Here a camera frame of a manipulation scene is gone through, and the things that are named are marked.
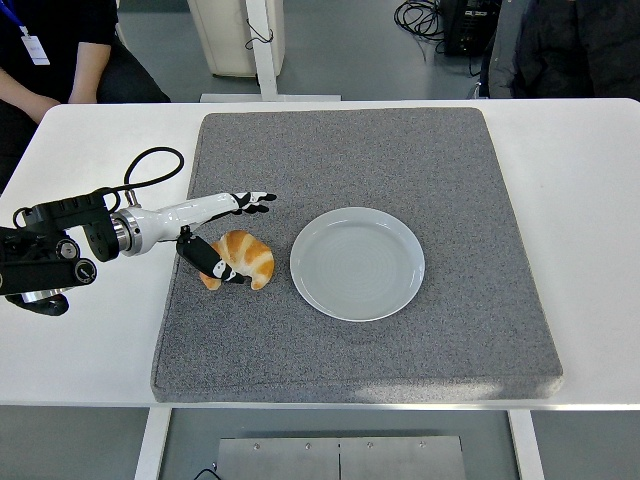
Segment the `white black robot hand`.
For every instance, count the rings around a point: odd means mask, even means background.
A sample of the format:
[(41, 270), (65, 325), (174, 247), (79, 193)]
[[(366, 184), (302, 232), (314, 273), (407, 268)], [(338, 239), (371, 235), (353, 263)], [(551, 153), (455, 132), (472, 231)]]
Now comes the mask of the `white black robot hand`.
[(207, 288), (215, 290), (223, 282), (242, 283), (248, 277), (251, 288), (259, 290), (274, 272), (270, 247), (242, 230), (228, 231), (212, 244), (194, 231), (229, 213), (266, 212), (268, 208), (262, 203), (274, 199), (266, 192), (220, 193), (158, 211), (129, 207), (114, 215), (129, 235), (120, 250), (126, 256), (137, 256), (159, 242), (174, 241), (178, 254), (200, 272)]

